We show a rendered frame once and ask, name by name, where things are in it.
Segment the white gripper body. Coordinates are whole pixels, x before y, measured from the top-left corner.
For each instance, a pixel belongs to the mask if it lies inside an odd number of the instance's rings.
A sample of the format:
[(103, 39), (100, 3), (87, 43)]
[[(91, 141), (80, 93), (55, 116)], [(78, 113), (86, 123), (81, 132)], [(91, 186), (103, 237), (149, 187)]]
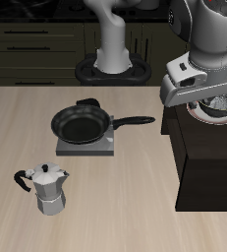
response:
[(227, 94), (227, 75), (221, 77), (215, 73), (209, 77), (187, 64), (168, 64), (166, 68), (160, 89), (160, 98), (166, 107)]

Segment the grey speckled bowl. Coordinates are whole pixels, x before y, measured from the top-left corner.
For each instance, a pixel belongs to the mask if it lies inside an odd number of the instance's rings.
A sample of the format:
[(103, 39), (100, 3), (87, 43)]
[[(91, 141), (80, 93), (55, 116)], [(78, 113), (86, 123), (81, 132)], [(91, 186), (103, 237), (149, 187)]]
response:
[(227, 94), (221, 94), (199, 101), (200, 109), (210, 117), (227, 116)]

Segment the pink rimmed white plate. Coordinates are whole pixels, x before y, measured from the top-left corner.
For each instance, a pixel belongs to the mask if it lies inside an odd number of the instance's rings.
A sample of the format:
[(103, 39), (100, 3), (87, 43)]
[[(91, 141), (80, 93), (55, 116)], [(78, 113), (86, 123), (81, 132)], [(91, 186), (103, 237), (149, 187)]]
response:
[(199, 105), (197, 105), (196, 108), (190, 109), (189, 106), (187, 106), (188, 112), (198, 121), (206, 123), (206, 124), (212, 124), (212, 125), (225, 125), (227, 124), (227, 116), (215, 118), (207, 115)]

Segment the dark grey stove plate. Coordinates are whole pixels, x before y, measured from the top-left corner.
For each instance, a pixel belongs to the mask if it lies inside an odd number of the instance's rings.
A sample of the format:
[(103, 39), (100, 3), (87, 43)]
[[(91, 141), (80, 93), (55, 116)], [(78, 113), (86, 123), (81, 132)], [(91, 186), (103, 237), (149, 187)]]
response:
[(114, 130), (110, 127), (104, 136), (94, 143), (74, 145), (58, 139), (57, 156), (114, 156)]

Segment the dark wooden cabinet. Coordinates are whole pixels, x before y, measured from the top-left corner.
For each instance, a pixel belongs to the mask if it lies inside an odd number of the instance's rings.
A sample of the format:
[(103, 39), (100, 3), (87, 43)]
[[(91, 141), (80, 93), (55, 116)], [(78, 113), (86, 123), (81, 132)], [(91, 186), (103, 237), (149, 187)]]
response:
[(227, 212), (227, 125), (196, 120), (185, 105), (163, 110), (180, 181), (178, 212)]

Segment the black frying pan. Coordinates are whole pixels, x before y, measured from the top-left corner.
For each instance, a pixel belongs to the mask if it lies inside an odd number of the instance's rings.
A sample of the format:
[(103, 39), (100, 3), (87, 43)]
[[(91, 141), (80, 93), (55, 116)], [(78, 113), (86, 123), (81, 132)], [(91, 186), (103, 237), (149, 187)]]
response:
[(113, 127), (117, 130), (123, 125), (141, 125), (155, 121), (154, 117), (133, 116), (110, 119), (103, 109), (80, 104), (59, 111), (51, 121), (51, 130), (59, 139), (69, 144), (85, 145), (94, 143)]

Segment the dark kitchen cupboards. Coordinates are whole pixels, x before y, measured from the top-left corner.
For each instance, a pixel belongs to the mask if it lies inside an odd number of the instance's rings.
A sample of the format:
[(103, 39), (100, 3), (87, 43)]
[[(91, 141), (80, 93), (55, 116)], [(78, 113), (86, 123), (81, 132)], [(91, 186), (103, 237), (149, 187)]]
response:
[[(126, 47), (152, 70), (158, 86), (167, 62), (189, 46), (171, 32), (171, 0), (156, 10), (115, 8), (126, 22)], [(0, 86), (77, 86), (75, 68), (100, 47), (98, 19), (84, 0), (0, 0)]]

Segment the silver moka pot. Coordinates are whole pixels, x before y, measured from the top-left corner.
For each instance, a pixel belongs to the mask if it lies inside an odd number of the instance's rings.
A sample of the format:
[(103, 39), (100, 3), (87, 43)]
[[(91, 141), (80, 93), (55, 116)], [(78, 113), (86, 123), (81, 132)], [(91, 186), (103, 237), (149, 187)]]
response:
[(69, 173), (58, 164), (46, 162), (38, 164), (34, 169), (20, 170), (14, 175), (14, 180), (27, 192), (30, 191), (23, 180), (33, 182), (36, 190), (37, 206), (47, 216), (54, 216), (64, 210), (66, 197), (62, 189)]

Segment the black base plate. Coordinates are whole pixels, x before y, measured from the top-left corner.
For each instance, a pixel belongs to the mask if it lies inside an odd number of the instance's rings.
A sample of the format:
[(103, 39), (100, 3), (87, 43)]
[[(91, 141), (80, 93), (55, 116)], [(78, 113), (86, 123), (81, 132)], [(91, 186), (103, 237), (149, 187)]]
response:
[(89, 53), (75, 71), (76, 78), (86, 87), (140, 87), (151, 77), (151, 68), (137, 53), (130, 54), (131, 68), (120, 74), (106, 74), (93, 66), (97, 56)]

